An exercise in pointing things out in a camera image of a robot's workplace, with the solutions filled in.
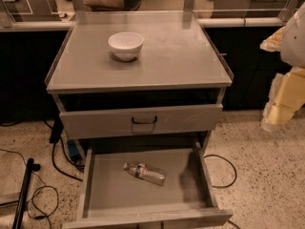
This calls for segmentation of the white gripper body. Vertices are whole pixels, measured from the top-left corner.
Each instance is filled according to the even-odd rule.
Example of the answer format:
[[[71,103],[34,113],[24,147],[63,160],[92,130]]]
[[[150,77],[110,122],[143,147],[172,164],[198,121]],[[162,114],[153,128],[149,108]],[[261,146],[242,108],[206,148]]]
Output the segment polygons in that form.
[[[283,76],[274,104],[294,113],[305,104],[305,69],[292,67]]]

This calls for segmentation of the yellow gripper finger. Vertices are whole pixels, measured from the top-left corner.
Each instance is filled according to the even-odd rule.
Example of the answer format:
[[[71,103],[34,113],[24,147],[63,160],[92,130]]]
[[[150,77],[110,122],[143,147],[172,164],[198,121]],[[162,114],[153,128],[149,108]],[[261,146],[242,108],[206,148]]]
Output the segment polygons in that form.
[[[282,46],[284,27],[278,29],[260,44],[260,49],[266,52],[279,52]]]
[[[269,101],[265,105],[261,128],[274,132],[283,127],[295,114],[292,98],[289,94],[289,77],[277,73],[269,91]]]

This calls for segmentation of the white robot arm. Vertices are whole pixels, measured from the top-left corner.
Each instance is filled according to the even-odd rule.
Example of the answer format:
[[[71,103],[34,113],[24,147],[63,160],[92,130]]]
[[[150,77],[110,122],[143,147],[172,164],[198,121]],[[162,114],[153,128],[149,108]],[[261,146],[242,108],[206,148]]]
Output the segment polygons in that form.
[[[280,52],[281,60],[292,67],[286,74],[275,75],[269,91],[261,127],[272,132],[286,125],[305,104],[305,3],[260,48]]]

